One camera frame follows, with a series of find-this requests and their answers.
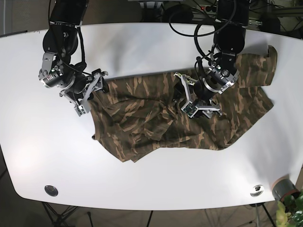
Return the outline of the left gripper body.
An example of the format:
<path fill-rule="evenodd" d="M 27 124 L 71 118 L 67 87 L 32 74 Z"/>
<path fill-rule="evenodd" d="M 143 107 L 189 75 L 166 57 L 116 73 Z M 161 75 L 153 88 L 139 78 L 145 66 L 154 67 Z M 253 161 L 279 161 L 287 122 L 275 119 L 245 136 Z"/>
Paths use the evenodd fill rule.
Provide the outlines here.
<path fill-rule="evenodd" d="M 213 97 L 217 94 L 222 94 L 237 82 L 236 57 L 236 54 L 217 54 L 216 57 L 210 60 L 207 70 L 202 65 L 202 57 L 196 57 L 198 82 L 193 86 L 193 91 L 196 95 L 194 100 L 195 112 L 187 114 L 190 118 L 194 118 L 197 112 L 196 105 L 199 102 L 218 104 L 217 101 L 213 100 Z"/>

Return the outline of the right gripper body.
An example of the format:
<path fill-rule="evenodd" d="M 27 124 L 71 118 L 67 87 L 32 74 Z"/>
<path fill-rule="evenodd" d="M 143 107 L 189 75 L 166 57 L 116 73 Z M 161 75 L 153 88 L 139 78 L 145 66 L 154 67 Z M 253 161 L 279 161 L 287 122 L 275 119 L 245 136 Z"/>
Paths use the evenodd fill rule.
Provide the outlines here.
<path fill-rule="evenodd" d="M 40 70 L 40 81 L 46 88 L 61 88 L 59 96 L 74 104 L 74 110 L 78 116 L 82 116 L 91 111 L 89 100 L 94 97 L 93 92 L 109 92 L 108 84 L 104 80 L 107 75 L 107 71 L 97 69 L 90 76 L 85 76 L 63 65 L 55 65 L 50 72 Z"/>

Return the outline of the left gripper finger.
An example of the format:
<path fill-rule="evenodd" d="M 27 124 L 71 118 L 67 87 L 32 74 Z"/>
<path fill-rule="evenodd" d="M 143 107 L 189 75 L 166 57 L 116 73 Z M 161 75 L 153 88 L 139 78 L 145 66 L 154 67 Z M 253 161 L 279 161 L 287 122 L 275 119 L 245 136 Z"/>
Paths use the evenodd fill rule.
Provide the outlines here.
<path fill-rule="evenodd" d="M 174 73 L 175 78 L 179 79 L 174 86 L 173 101 L 186 114 L 193 114 L 195 112 L 194 101 L 191 97 L 189 85 L 186 81 L 186 75 L 179 72 Z"/>
<path fill-rule="evenodd" d="M 199 102 L 197 105 L 197 112 L 195 113 L 195 118 L 207 117 L 212 118 L 213 115 L 222 116 L 221 108 L 218 104 L 210 102 L 209 104 L 204 104 Z"/>

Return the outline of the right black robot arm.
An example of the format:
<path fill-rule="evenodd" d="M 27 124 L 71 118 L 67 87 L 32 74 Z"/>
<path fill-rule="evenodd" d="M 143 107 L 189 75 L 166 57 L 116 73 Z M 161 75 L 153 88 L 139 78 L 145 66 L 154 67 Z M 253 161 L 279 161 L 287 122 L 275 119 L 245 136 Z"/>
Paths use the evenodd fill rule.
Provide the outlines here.
<path fill-rule="evenodd" d="M 48 10 L 49 29 L 43 39 L 43 63 L 38 76 L 46 88 L 61 88 L 59 95 L 74 104 L 78 116 L 90 112 L 93 92 L 109 91 L 104 80 L 107 71 L 85 72 L 81 25 L 88 4 L 87 0 L 57 0 Z"/>

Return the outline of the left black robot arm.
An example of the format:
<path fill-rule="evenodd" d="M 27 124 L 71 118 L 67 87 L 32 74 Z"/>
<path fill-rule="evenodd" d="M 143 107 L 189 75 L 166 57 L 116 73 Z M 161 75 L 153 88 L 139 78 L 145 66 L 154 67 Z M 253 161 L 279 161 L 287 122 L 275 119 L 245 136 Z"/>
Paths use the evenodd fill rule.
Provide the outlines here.
<path fill-rule="evenodd" d="M 248 0 L 219 0 L 217 2 L 214 31 L 199 34 L 202 22 L 197 24 L 192 37 L 200 53 L 196 58 L 194 68 L 197 79 L 176 72 L 186 102 L 181 107 L 189 118 L 202 115 L 211 118 L 213 114 L 222 115 L 220 106 L 213 102 L 213 96 L 222 94 L 232 87 L 239 78 L 235 62 L 237 55 L 245 46 L 246 28 L 249 23 L 250 1 Z M 213 35 L 214 43 L 208 54 L 204 53 L 198 43 L 198 38 Z"/>

